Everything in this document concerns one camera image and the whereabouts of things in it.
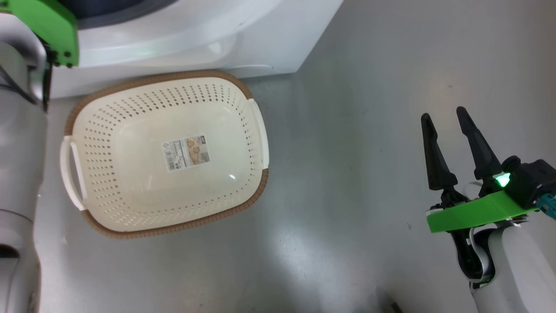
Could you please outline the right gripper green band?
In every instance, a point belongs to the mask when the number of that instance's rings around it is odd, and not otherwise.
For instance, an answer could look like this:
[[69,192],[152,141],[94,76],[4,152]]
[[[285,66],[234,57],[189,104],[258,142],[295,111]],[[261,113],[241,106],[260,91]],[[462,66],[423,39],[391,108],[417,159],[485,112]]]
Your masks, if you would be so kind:
[[[467,137],[470,146],[475,178],[482,180],[500,174],[502,165],[467,110],[457,107],[456,113],[461,132]],[[453,188],[457,185],[457,177],[449,170],[443,158],[430,115],[424,113],[420,120],[428,186],[430,190],[443,191],[441,203],[427,211],[427,224],[431,233],[471,229],[538,210],[536,206],[524,209],[508,196],[504,187],[509,185],[510,180],[489,180],[481,184],[482,187],[491,187],[495,191],[474,200],[457,192]]]

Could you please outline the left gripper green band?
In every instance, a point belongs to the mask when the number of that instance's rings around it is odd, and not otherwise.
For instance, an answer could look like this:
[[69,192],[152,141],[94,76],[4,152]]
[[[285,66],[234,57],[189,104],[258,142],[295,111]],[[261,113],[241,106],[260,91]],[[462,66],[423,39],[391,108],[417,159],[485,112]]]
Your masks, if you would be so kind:
[[79,65],[75,15],[57,0],[3,0],[1,12],[16,16],[50,52],[50,62],[68,68]]

